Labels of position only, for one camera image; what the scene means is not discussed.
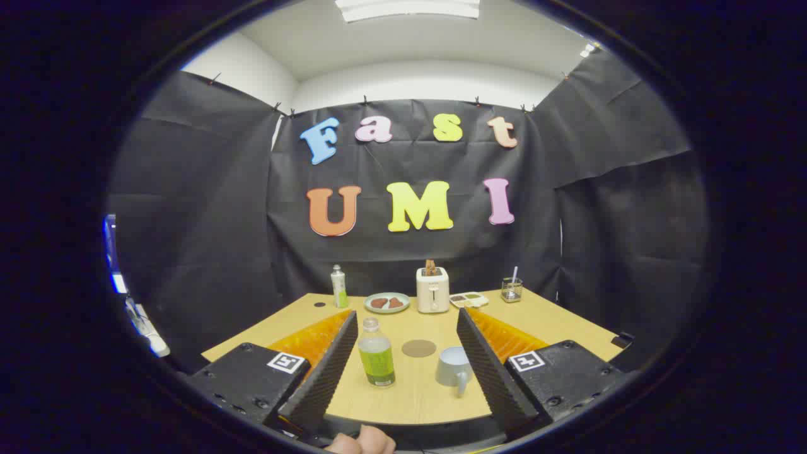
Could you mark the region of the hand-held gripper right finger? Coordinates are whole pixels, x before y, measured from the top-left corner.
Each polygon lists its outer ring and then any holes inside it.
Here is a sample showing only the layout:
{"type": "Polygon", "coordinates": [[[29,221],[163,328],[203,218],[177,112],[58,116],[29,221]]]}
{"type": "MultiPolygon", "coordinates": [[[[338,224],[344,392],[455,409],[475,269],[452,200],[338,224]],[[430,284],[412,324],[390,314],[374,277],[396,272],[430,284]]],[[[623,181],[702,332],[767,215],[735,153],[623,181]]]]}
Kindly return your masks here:
{"type": "Polygon", "coordinates": [[[539,347],[476,308],[461,308],[456,334],[493,420],[510,439],[580,413],[625,382],[623,371],[574,340],[539,347]]]}

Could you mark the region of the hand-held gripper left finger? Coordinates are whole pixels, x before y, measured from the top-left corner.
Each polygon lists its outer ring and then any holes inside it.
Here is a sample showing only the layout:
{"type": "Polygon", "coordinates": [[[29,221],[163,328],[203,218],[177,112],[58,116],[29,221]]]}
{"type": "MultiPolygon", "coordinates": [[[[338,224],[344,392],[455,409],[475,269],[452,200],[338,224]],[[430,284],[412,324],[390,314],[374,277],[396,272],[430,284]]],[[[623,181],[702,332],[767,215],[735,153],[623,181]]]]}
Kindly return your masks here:
{"type": "Polygon", "coordinates": [[[358,337],[354,310],[326,317],[270,347],[242,342],[189,377],[236,417],[288,436],[314,436],[358,337]]]}

